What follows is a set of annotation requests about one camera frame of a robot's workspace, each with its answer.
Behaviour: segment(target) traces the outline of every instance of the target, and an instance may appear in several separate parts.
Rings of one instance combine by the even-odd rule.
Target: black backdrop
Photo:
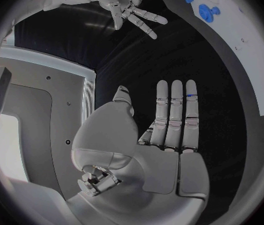
[[[197,224],[225,213],[240,184],[246,158],[246,125],[234,82],[211,45],[162,0],[141,7],[166,17],[151,39],[126,21],[115,31],[110,12],[96,2],[62,5],[15,26],[15,45],[77,62],[96,71],[95,107],[110,102],[119,85],[130,91],[139,136],[155,118],[156,85],[196,81],[202,154],[210,177],[208,205]]]

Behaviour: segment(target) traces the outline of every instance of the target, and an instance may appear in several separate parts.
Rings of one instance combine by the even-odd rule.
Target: black fabric curtain
[[[145,21],[151,39],[129,21],[114,29],[110,12],[97,2],[62,5],[15,26],[15,45],[79,63],[96,71],[95,108],[110,102],[119,85],[130,91],[139,137],[155,119],[156,85],[193,79],[199,101],[199,152],[210,178],[210,197],[198,225],[225,213],[239,187],[246,159],[244,112],[234,82],[211,45],[162,0],[144,10],[168,24]]]

